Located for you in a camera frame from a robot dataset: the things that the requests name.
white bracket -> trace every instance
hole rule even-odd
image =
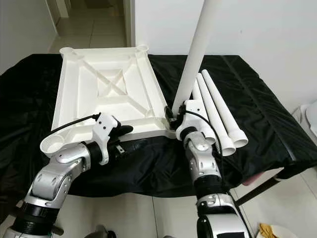
[[[206,120],[208,120],[205,106],[203,101],[201,100],[187,100],[185,101],[185,107],[187,111],[191,111],[193,113],[197,113],[204,117]],[[214,131],[210,128],[208,123],[206,123],[204,120],[199,118],[198,116],[192,115],[192,114],[185,114],[183,118],[182,124],[176,129],[176,138],[178,140],[181,140],[180,133],[183,131],[183,129],[194,126],[198,131],[201,131],[205,137],[206,140],[209,142],[210,145],[215,143],[215,134]]]
[[[102,152],[103,159],[99,162],[100,165],[105,165],[109,161],[109,154],[107,149],[107,143],[110,139],[110,132],[113,128],[118,126],[117,120],[107,114],[101,114],[93,127],[93,138]]]

floor tile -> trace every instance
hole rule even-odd
[[[283,226],[300,238],[316,236],[317,200],[300,175],[273,186],[243,204],[243,209],[254,234],[259,223],[267,223]]]
[[[317,199],[317,168],[309,168],[302,172],[301,176]]]
[[[110,16],[123,16],[123,8],[120,5],[114,5],[110,7],[109,10]]]
[[[93,31],[94,20],[87,18],[61,18],[57,25],[57,31],[60,36],[65,35],[91,35]]]
[[[94,198],[92,223],[115,231],[118,238],[156,238],[152,197],[126,193]]]
[[[230,189],[230,193],[234,200],[238,200],[238,195],[237,195],[237,192],[234,190],[234,188]]]
[[[95,228],[93,210],[93,198],[67,195],[56,221],[56,226],[63,228],[64,234],[54,235],[54,238],[83,238],[92,232]]]
[[[108,17],[94,21],[93,35],[125,35],[123,17]]]
[[[243,184],[239,185],[235,188],[235,191],[237,192],[237,195],[239,198],[247,194],[248,192],[252,191],[254,188],[259,186],[261,183],[265,182],[275,174],[277,174],[279,171],[281,171],[283,168],[274,169],[266,171],[264,174],[262,174],[257,180],[255,180],[252,184],[249,186],[244,186]]]
[[[122,36],[91,36],[90,48],[116,48],[126,47],[125,38]]]
[[[157,198],[154,210],[158,237],[196,238],[196,197]]]
[[[85,0],[70,0],[72,9],[87,9]]]
[[[90,18],[100,19],[104,17],[113,16],[113,10],[111,8],[102,9],[72,9],[70,18]]]
[[[6,229],[13,225],[14,220],[15,220],[15,217],[8,216],[5,219],[5,221],[1,223],[1,225],[0,225],[0,237],[4,236],[4,233],[5,233]]]
[[[89,48],[91,36],[61,36],[56,37],[53,42],[50,53],[59,53],[59,50],[63,47],[72,48]]]

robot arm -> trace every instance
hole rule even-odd
[[[36,175],[12,227],[4,238],[48,238],[71,183],[93,166],[108,163],[107,143],[121,128],[113,116],[101,114],[93,127],[93,142],[61,149]]]
[[[233,199],[223,187],[210,140],[206,139],[204,130],[198,131],[203,122],[194,115],[201,114],[186,113],[202,111],[195,101],[187,100],[180,107],[176,137],[183,141],[196,192],[198,238],[249,238]]]

table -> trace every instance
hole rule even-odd
[[[149,59],[171,107],[186,56],[149,55]],[[61,63],[60,55],[31,55],[0,76],[0,223],[48,162],[39,144],[51,128]],[[239,56],[205,56],[201,69],[209,71],[249,139],[247,146],[224,158],[222,173],[228,187],[284,167],[236,201],[237,205],[317,165],[316,146]],[[154,137],[121,146],[125,155],[83,173],[69,193],[91,197],[124,192],[160,197],[194,194],[181,142]]]

black cable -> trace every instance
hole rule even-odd
[[[214,129],[214,127],[211,125],[211,123],[206,119],[204,118],[202,115],[199,115],[198,113],[194,113],[194,112],[191,112],[191,111],[185,111],[184,113],[188,113],[188,114],[192,114],[194,116],[197,116],[199,117],[200,119],[202,119],[204,122],[206,122],[210,128],[213,130],[215,136],[216,136],[216,139],[218,141],[218,145],[219,145],[219,156],[220,156],[220,159],[221,159],[221,176],[222,176],[222,185],[225,186],[225,178],[224,178],[224,170],[223,170],[223,155],[222,155],[222,147],[221,147],[221,143],[220,143],[220,140],[219,140],[219,136],[216,132],[216,130]]]
[[[99,116],[100,116],[100,114],[101,114],[101,113],[99,113],[99,114],[93,114],[93,115],[90,115],[90,116],[87,116],[87,117],[84,117],[84,118],[77,119],[77,120],[72,121],[72,122],[70,122],[70,123],[67,123],[67,124],[65,124],[65,125],[62,125],[62,126],[56,128],[56,129],[50,131],[50,132],[46,135],[46,137],[49,136],[49,135],[54,134],[55,132],[57,132],[57,131],[59,131],[59,130],[64,129],[64,128],[70,126],[70,125],[74,125],[74,124],[76,124],[76,123],[82,122],[82,121],[84,121],[84,120],[88,120],[88,119],[90,119],[90,118],[95,119],[95,120],[97,121],[98,118],[99,118]]]

